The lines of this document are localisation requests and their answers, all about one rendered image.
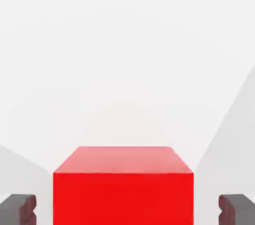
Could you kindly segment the small red cube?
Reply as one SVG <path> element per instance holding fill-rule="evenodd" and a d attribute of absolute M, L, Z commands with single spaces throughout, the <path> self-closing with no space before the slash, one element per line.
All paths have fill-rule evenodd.
<path fill-rule="evenodd" d="M 79 147 L 53 174 L 53 225 L 194 225 L 193 185 L 170 147 Z"/>

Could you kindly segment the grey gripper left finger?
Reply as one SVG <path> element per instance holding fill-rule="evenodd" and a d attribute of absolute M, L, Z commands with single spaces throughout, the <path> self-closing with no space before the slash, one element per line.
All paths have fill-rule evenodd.
<path fill-rule="evenodd" d="M 11 194 L 0 203 L 0 225 L 36 225 L 36 196 Z"/>

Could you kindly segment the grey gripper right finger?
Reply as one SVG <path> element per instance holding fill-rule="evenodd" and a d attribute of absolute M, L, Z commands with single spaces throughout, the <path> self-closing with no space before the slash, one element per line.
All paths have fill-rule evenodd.
<path fill-rule="evenodd" d="M 243 194 L 219 196 L 219 225 L 255 225 L 255 203 Z"/>

